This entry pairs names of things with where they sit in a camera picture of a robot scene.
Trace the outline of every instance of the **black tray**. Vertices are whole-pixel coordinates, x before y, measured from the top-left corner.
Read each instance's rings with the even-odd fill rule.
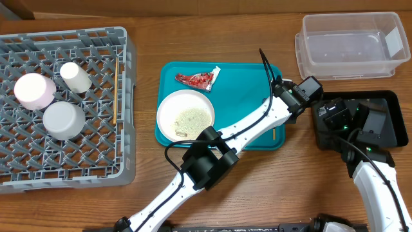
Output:
[[[333,92],[324,93],[323,99],[312,105],[312,119],[314,120],[316,143],[321,150],[337,150],[340,152],[338,148],[333,146],[327,135],[319,133],[319,131],[328,131],[328,128],[323,121],[326,115],[319,116],[318,113],[318,109],[324,106],[325,103],[338,97],[344,99],[346,107],[348,107],[352,115],[355,114],[356,107],[361,101],[370,101],[387,109],[388,114],[380,138],[365,140],[364,142],[380,148],[392,148],[408,144],[409,139],[407,137],[404,119],[400,110],[398,97],[394,92],[388,90]]]

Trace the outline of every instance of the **red packet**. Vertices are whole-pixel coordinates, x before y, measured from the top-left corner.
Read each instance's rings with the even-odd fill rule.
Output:
[[[218,78],[219,72],[220,68],[215,67],[210,73],[197,73],[194,75],[183,75],[178,73],[175,79],[190,87],[210,92],[212,90],[212,85],[216,81],[216,78]]]

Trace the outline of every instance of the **pink cup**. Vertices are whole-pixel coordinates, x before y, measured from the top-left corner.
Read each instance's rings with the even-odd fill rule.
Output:
[[[27,73],[17,80],[14,95],[28,110],[40,110],[52,103],[55,83],[38,73]]]

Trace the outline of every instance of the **wooden tabletop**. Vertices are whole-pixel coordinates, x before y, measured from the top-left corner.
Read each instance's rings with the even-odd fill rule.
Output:
[[[155,139],[160,70],[170,61],[260,63],[258,48],[283,76],[301,82],[294,36],[304,14],[232,15],[5,21],[2,34],[123,26],[136,45],[134,96],[136,178],[128,186],[45,189],[0,196],[0,231],[81,231],[113,226],[147,206],[176,171]],[[399,12],[412,41],[412,12]],[[324,81],[326,92],[392,90],[412,131],[412,62],[393,77],[364,81]],[[185,150],[170,151],[181,163]],[[412,146],[390,149],[398,184],[412,213]],[[286,142],[277,151],[245,151],[231,173],[210,191],[189,199],[169,221],[175,226],[269,226],[309,222],[318,213],[366,223],[361,196],[338,153],[320,151],[310,110],[286,125]]]

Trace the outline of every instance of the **teal tray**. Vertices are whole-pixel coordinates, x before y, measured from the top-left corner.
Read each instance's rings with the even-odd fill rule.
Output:
[[[178,90],[197,90],[174,79],[176,74],[191,75],[211,72],[215,66],[221,71],[213,84],[212,91],[204,94],[213,104],[215,120],[213,128],[219,130],[238,122],[262,105],[269,92],[268,79],[263,64],[246,63],[201,63],[201,62],[170,62],[162,68],[157,107],[169,94]],[[281,75],[279,68],[272,65],[275,75]],[[154,131],[157,141],[167,146],[169,139],[160,132],[156,123]],[[245,150],[276,150],[285,142],[285,125],[278,126],[262,134],[250,143]]]

